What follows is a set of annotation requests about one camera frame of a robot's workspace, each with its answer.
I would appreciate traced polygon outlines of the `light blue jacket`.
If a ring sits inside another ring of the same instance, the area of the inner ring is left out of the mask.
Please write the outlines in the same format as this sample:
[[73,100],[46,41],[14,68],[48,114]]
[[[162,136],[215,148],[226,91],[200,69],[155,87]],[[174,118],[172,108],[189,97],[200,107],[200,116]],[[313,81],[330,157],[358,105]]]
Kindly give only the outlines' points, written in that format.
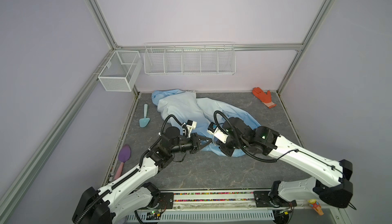
[[216,110],[223,112],[228,118],[238,117],[252,129],[260,127],[260,123],[248,112],[223,101],[211,98],[197,98],[195,91],[182,91],[179,89],[168,91],[155,91],[152,93],[152,102],[162,119],[174,115],[180,123],[188,120],[197,123],[195,133],[212,138],[207,132],[208,126],[214,121],[213,113]]

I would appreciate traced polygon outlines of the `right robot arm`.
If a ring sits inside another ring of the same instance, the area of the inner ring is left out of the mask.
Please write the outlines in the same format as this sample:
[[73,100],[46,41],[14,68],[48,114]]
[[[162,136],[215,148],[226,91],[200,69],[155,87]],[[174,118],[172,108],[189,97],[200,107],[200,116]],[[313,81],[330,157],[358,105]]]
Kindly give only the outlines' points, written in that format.
[[350,161],[319,156],[268,127],[252,129],[236,117],[229,118],[222,126],[211,123],[208,133],[217,139],[219,149],[228,157],[239,149],[257,161],[283,161],[309,174],[310,177],[305,180],[275,181],[266,204],[281,207],[298,199],[319,199],[336,208],[349,206],[353,196],[353,184],[350,182],[353,165]]

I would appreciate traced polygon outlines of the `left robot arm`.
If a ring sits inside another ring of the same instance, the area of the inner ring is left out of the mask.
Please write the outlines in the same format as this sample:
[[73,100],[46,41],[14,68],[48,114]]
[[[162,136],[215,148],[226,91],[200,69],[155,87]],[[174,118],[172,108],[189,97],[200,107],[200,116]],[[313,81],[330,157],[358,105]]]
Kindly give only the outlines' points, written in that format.
[[175,153],[197,153],[212,139],[191,133],[180,134],[169,127],[141,156],[139,163],[117,180],[83,192],[72,216],[74,224],[115,224],[130,213],[157,205],[160,190],[148,179],[156,176],[174,160]]

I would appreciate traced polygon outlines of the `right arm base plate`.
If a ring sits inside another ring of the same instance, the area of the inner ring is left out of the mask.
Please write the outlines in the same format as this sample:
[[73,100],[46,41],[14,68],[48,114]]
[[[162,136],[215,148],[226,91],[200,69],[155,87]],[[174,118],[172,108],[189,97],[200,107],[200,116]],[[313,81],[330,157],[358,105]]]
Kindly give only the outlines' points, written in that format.
[[281,207],[297,207],[296,201],[288,202],[281,197],[270,197],[269,191],[259,190],[253,191],[254,200],[257,208],[281,208]]

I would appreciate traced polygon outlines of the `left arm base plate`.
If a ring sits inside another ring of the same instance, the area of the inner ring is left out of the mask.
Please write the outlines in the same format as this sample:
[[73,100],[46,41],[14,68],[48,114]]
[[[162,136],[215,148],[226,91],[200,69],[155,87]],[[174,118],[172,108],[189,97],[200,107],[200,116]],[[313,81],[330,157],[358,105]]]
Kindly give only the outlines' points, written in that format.
[[149,204],[144,209],[172,209],[174,205],[173,192],[161,192],[154,195]]

